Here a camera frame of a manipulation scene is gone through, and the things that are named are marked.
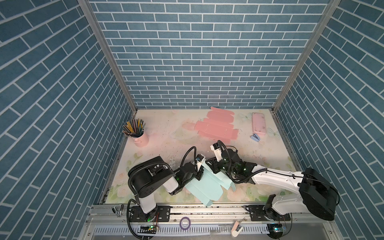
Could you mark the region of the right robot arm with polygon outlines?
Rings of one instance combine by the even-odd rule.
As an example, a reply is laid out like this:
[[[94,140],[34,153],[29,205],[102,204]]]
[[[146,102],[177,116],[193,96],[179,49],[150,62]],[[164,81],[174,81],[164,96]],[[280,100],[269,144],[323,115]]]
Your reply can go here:
[[[269,185],[288,190],[291,195],[270,195],[263,207],[268,220],[279,220],[293,213],[310,213],[333,221],[340,202],[338,190],[312,168],[303,172],[270,169],[256,163],[244,162],[233,150],[223,150],[221,159],[208,159],[206,164],[214,174],[223,173],[232,183]]]

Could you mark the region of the mint green paper box sheet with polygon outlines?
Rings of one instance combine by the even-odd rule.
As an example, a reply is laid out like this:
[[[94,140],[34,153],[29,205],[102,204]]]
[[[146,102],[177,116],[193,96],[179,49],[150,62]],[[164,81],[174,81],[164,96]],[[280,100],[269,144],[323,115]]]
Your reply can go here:
[[[203,176],[198,181],[196,178],[185,185],[185,188],[193,194],[206,207],[212,205],[213,201],[218,201],[223,194],[224,187],[228,190],[230,187],[236,190],[235,184],[230,178],[222,172],[214,174],[211,168],[203,161],[200,170],[203,169]]]

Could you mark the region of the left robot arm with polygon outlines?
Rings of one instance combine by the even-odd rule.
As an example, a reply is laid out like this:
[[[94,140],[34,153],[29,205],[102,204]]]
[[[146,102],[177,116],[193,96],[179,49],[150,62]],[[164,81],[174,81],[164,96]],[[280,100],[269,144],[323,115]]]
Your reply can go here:
[[[204,174],[202,166],[206,160],[197,153],[195,146],[184,155],[178,169],[172,170],[160,156],[133,167],[128,172],[128,186],[134,194],[136,204],[144,214],[157,208],[154,192],[164,187],[170,195],[178,194],[193,180],[200,180]]]

